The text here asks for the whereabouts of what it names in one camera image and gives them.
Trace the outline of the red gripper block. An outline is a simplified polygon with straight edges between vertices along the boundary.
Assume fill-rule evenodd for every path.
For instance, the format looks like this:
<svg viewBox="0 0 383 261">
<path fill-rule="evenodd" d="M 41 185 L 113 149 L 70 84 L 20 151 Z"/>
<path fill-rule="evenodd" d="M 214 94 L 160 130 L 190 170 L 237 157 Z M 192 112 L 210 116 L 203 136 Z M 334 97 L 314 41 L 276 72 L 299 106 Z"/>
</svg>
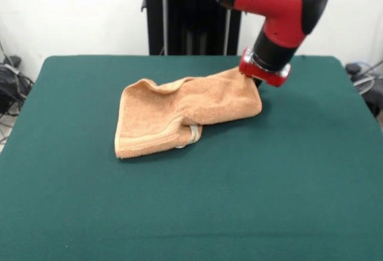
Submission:
<svg viewBox="0 0 383 261">
<path fill-rule="evenodd" d="M 263 83 L 281 87 L 290 75 L 291 65 L 288 63 L 279 71 L 269 71 L 256 63 L 253 58 L 253 51 L 246 48 L 241 56 L 239 71 L 246 77 L 255 79 L 256 88 L 259 88 Z"/>
</svg>

